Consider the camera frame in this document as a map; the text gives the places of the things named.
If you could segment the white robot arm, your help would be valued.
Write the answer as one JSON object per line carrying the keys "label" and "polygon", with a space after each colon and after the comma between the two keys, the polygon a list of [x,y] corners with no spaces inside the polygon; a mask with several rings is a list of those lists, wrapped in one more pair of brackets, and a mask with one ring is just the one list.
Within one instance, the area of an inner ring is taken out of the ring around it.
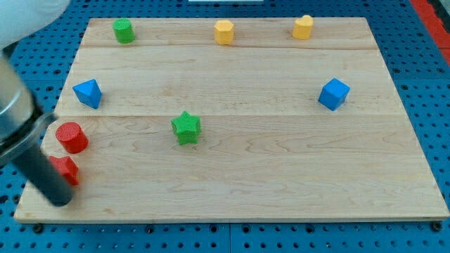
{"label": "white robot arm", "polygon": [[[1,2],[1,48],[35,33],[60,17],[69,0]],[[31,91],[1,54],[1,165],[22,155],[55,121],[43,113]]]}

